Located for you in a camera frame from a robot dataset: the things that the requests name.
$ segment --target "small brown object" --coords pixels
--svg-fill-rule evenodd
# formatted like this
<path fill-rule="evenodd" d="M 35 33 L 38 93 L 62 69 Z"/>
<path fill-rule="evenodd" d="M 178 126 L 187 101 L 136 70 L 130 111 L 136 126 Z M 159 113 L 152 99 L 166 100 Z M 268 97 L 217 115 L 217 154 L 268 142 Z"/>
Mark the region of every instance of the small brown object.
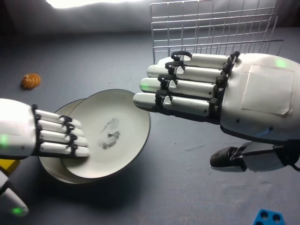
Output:
<path fill-rule="evenodd" d="M 26 74 L 22 80 L 24 89 L 31 90 L 41 83 L 41 78 L 37 74 Z"/>

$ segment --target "stacked plate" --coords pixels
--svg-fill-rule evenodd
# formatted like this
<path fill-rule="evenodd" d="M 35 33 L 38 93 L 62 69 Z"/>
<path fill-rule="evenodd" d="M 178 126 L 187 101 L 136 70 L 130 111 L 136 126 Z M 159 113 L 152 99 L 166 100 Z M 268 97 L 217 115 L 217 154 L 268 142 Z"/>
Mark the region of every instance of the stacked plate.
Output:
<path fill-rule="evenodd" d="M 83 184 L 109 176 L 127 166 L 142 150 L 150 131 L 149 113 L 138 109 L 127 90 L 106 90 L 65 105 L 56 113 L 82 123 L 90 157 L 39 157 L 56 179 Z"/>

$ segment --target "metal dish rack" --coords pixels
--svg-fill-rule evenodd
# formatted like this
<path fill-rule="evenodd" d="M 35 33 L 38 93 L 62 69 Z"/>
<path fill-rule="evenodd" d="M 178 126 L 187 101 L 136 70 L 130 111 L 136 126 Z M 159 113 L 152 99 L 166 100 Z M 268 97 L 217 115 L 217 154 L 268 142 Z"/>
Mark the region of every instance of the metal dish rack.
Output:
<path fill-rule="evenodd" d="M 153 64 L 178 50 L 278 55 L 276 0 L 190 0 L 150 6 Z"/>

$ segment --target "gray table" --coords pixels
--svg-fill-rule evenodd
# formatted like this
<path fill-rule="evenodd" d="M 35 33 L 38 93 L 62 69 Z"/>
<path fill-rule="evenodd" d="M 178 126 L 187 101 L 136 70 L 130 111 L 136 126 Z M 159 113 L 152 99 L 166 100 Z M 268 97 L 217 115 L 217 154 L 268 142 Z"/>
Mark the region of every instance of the gray table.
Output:
<path fill-rule="evenodd" d="M 280 29 L 280 56 L 300 62 L 300 29 Z M 0 52 L 0 98 L 38 104 L 51 112 L 106 89 L 139 92 L 152 63 L 149 33 L 10 40 Z M 41 85 L 23 91 L 26 73 Z M 249 225 L 261 208 L 299 223 L 299 174 L 223 173 L 210 169 L 210 156 L 245 141 L 218 126 L 151 114 L 151 132 L 140 156 L 124 171 L 88 185 L 67 185 L 29 157 L 11 175 L 28 204 L 25 218 L 0 216 L 18 225 Z"/>

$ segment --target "robotic hand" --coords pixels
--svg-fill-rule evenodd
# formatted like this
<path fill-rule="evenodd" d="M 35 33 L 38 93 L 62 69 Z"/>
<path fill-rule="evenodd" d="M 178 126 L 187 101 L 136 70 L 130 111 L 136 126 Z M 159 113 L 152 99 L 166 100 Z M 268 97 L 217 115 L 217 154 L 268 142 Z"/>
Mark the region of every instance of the robotic hand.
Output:
<path fill-rule="evenodd" d="M 271 171 L 300 157 L 300 65 L 267 54 L 173 52 L 152 65 L 134 96 L 137 107 L 220 125 L 253 142 L 217 151 L 215 170 Z"/>
<path fill-rule="evenodd" d="M 0 109 L 0 158 L 90 155 L 79 121 L 10 99 L 1 98 Z M 13 191 L 5 171 L 0 171 L 0 210 L 17 216 L 28 213 L 26 204 Z"/>

